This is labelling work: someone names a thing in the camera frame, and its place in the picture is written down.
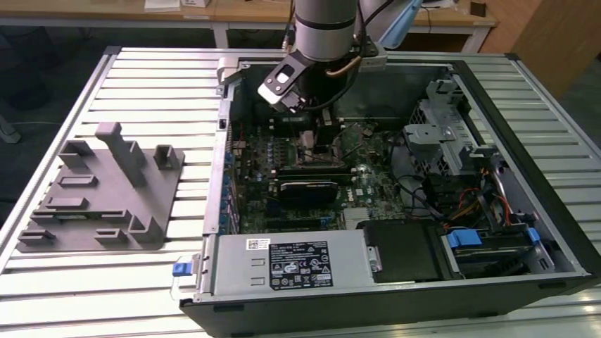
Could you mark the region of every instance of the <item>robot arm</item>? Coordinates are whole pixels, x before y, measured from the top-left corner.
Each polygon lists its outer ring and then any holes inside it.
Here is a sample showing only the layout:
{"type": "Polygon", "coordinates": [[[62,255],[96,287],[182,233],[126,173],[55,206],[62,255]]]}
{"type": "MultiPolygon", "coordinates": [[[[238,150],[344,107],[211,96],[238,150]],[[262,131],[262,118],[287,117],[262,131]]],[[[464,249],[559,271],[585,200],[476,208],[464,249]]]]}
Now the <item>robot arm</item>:
{"type": "MultiPolygon", "coordinates": [[[[318,111],[310,101],[318,107],[326,104],[326,108],[344,89],[346,75],[362,60],[362,42],[354,34],[358,9],[358,0],[296,1],[296,51],[288,54],[259,88],[260,95],[279,111],[296,112],[300,107],[318,111]]],[[[363,22],[362,9],[359,17],[363,22]]]]}
{"type": "MultiPolygon", "coordinates": [[[[408,6],[383,36],[388,45],[403,41],[422,6],[422,0],[403,1],[408,6]]],[[[259,94],[278,111],[320,112],[344,95],[363,65],[384,66],[384,49],[367,48],[372,42],[366,26],[392,3],[394,0],[387,0],[366,20],[358,0],[295,2],[296,51],[288,54],[259,87],[259,94]],[[358,39],[356,22],[362,26],[358,39]]]]}

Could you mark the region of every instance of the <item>desk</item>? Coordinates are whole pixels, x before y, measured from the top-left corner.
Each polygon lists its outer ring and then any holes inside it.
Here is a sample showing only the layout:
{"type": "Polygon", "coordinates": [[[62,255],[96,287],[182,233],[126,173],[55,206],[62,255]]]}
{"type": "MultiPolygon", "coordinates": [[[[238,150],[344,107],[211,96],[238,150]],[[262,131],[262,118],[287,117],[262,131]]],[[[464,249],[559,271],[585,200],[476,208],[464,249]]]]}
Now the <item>desk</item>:
{"type": "MultiPolygon", "coordinates": [[[[0,25],[210,28],[218,48],[228,48],[228,29],[283,30],[288,9],[286,0],[212,0],[207,8],[183,6],[168,13],[144,13],[144,0],[0,1],[0,25]]],[[[431,11],[431,20],[428,13],[420,13],[410,32],[470,35],[463,52],[476,53],[496,25],[492,16],[480,18],[446,8],[431,11]]]]}

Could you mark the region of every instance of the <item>power supply label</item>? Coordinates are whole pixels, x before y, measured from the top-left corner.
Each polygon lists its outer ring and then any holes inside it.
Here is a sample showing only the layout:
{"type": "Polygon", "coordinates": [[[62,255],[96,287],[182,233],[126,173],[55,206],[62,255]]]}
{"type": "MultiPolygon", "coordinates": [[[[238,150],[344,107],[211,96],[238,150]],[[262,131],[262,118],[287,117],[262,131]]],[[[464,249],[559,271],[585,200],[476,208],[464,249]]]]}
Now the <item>power supply label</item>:
{"type": "Polygon", "coordinates": [[[270,245],[270,286],[274,290],[334,285],[328,242],[270,245]]]}

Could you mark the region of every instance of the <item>metal slotted table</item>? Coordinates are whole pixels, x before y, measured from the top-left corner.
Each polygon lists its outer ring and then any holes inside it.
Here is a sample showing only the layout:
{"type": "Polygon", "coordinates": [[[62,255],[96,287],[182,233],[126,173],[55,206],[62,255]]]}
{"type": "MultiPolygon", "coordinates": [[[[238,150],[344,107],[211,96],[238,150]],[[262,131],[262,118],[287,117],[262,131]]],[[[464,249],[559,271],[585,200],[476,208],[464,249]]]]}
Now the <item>metal slotted table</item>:
{"type": "MultiPolygon", "coordinates": [[[[112,49],[103,56],[66,124],[0,231],[0,336],[206,337],[172,297],[171,266],[203,247],[203,216],[212,172],[212,147],[222,98],[218,61],[223,56],[283,57],[270,50],[112,49]],[[167,231],[158,251],[20,253],[18,235],[62,165],[67,139],[95,149],[99,122],[123,124],[126,140],[143,149],[172,144],[186,167],[167,231]]],[[[601,249],[601,155],[520,61],[503,55],[398,53],[390,58],[464,59],[498,104],[580,226],[601,249]]],[[[476,121],[492,142],[486,126],[476,121]]],[[[180,279],[186,298],[195,277],[180,279]]],[[[446,320],[287,334],[287,337],[522,337],[551,334],[599,337],[601,291],[544,299],[499,317],[446,320]]]]}

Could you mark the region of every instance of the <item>blue latch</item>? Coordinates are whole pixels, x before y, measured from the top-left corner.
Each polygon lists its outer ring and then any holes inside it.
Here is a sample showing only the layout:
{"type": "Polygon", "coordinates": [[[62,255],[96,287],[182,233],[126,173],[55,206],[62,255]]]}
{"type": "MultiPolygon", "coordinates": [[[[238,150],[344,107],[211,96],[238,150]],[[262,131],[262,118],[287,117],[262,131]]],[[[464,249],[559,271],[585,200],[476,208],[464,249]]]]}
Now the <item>blue latch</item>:
{"type": "Polygon", "coordinates": [[[447,235],[451,248],[483,245],[479,232],[474,229],[455,230],[447,235]]]}
{"type": "Polygon", "coordinates": [[[528,228],[528,236],[530,240],[534,241],[534,244],[539,244],[542,242],[542,236],[534,227],[528,228]]]}
{"type": "Polygon", "coordinates": [[[192,262],[175,263],[171,274],[174,277],[192,276],[192,262]]]}

